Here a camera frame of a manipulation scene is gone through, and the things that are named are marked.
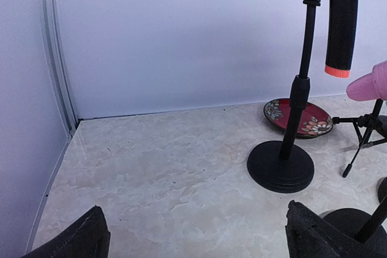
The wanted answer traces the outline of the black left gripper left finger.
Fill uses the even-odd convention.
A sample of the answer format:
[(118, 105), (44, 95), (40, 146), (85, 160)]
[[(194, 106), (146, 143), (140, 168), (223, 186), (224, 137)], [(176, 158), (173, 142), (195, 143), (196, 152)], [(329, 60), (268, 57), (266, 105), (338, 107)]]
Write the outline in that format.
[(108, 257), (110, 238), (103, 210), (94, 206), (55, 238), (25, 257)]

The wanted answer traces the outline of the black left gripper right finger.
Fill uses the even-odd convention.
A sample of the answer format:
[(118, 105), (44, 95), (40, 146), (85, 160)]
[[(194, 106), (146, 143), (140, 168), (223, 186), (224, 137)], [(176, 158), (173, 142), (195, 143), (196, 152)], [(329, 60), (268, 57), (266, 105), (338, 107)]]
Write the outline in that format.
[(363, 246), (300, 202), (288, 204), (285, 226), (290, 257), (360, 257)]

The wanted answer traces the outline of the pink toy microphone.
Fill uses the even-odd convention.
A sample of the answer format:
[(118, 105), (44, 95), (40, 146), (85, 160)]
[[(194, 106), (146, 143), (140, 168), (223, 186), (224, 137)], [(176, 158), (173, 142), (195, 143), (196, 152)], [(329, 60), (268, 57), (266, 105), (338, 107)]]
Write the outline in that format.
[(350, 83), (347, 96), (354, 101), (363, 102), (381, 99), (386, 101), (386, 61), (375, 65), (372, 72)]

